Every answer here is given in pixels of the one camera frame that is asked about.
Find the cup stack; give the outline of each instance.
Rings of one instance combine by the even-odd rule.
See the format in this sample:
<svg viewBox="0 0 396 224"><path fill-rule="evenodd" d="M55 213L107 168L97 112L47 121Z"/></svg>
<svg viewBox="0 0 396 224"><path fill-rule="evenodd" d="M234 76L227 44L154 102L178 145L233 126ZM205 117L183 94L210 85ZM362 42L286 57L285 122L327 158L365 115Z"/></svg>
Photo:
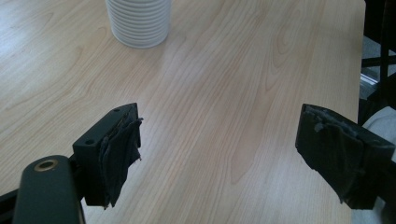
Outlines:
<svg viewBox="0 0 396 224"><path fill-rule="evenodd" d="M162 43L170 26L171 0L106 0L113 35L137 49Z"/></svg>

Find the ribbed cup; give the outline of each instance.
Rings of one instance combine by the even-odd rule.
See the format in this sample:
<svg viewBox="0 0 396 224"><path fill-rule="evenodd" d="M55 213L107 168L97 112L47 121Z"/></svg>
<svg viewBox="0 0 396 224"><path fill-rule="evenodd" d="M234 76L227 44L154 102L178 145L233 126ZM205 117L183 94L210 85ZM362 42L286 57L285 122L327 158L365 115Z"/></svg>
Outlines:
<svg viewBox="0 0 396 224"><path fill-rule="evenodd" d="M162 43L169 33L171 0L106 0L113 35L137 49Z"/></svg>

